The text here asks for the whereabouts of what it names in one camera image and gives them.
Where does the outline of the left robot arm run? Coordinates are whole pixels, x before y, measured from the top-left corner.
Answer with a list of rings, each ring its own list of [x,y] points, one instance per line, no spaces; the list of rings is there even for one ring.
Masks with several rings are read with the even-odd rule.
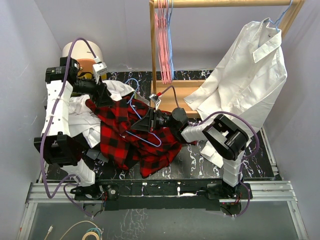
[[[72,138],[69,128],[69,106],[73,93],[89,95],[99,108],[112,107],[115,102],[101,77],[107,66],[98,57],[92,65],[93,79],[78,77],[79,61],[60,58],[60,65],[49,67],[45,72],[47,104],[45,123],[40,137],[34,138],[34,146],[49,165],[58,165],[81,186],[93,200],[103,195],[102,185],[95,182],[95,172],[83,160],[85,148]]]

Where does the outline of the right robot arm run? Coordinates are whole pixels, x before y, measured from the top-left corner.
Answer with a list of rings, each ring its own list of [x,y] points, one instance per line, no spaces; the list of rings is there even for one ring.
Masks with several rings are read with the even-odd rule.
[[[241,192],[239,183],[242,179],[242,162],[244,151],[249,141],[248,134],[227,116],[235,117],[242,121],[251,131],[254,137],[257,134],[253,127],[240,116],[226,112],[217,111],[209,115],[200,123],[190,123],[186,111],[175,108],[171,113],[149,107],[144,116],[139,116],[130,128],[132,130],[153,132],[160,128],[177,130],[183,140],[188,143],[193,141],[207,141],[223,160],[223,194],[233,199]]]

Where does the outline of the red black plaid shirt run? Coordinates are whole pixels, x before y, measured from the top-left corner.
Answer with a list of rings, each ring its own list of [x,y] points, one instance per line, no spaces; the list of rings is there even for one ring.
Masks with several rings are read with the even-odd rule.
[[[128,134],[126,131],[156,145],[159,143],[150,133],[131,129],[139,118],[127,103],[129,100],[129,97],[125,97],[116,101],[112,107],[97,107],[91,99],[88,99],[85,105],[100,119],[101,153],[125,171],[139,163],[141,176],[147,178],[171,164],[182,149],[182,143],[168,127],[152,132],[162,141],[160,147],[154,147]],[[147,104],[134,98],[132,105],[141,117],[149,108]]]

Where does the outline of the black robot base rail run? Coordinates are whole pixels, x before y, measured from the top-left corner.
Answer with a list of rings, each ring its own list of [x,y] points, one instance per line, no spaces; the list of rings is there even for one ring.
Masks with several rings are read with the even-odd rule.
[[[105,211],[127,209],[205,209],[221,207],[241,212],[242,200],[251,200],[249,183],[229,186],[222,179],[98,180],[91,186],[71,189],[77,201],[100,201]]]

